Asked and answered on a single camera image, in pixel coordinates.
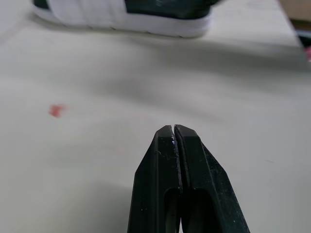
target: table surface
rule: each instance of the table surface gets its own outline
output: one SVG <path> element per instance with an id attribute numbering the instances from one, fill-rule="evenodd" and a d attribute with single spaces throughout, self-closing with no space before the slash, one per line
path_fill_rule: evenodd
<path id="1" fill-rule="evenodd" d="M 0 232 L 125 233 L 135 170 L 167 124 L 197 131 L 252 233 L 310 232 L 311 73 L 276 1 L 226 0 L 192 40 L 1 4 Z"/>

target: shoe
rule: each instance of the shoe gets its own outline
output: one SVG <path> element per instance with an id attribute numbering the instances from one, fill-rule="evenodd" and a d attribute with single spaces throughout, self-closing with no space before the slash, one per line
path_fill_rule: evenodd
<path id="1" fill-rule="evenodd" d="M 197 37 L 208 30 L 211 6 L 219 1 L 33 0 L 33 4 L 40 18 L 69 27 Z"/>

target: white surface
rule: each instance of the white surface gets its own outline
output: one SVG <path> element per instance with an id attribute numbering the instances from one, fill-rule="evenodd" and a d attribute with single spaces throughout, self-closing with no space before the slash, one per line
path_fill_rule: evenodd
<path id="1" fill-rule="evenodd" d="M 228 172 L 252 233 L 310 232 L 311 74 L 274 1 L 228 0 L 195 40 L 68 30 L 7 2 L 1 233 L 125 233 L 134 172 L 175 123 Z"/>

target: red spot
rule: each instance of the red spot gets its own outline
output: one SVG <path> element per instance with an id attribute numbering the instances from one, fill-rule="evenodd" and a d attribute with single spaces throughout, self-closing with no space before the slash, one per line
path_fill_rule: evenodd
<path id="1" fill-rule="evenodd" d="M 53 116 L 53 117 L 57 117 L 59 118 L 60 115 L 61 115 L 61 112 L 62 110 L 64 110 L 65 107 L 63 105 L 52 105 L 51 108 L 50 108 L 50 114 Z"/>

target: white stripe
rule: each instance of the white stripe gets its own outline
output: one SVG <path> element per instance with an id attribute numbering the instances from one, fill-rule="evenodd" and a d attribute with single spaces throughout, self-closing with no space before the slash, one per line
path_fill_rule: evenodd
<path id="1" fill-rule="evenodd" d="M 105 27 L 120 24 L 126 9 L 123 0 L 48 0 L 54 16 L 72 26 Z"/>

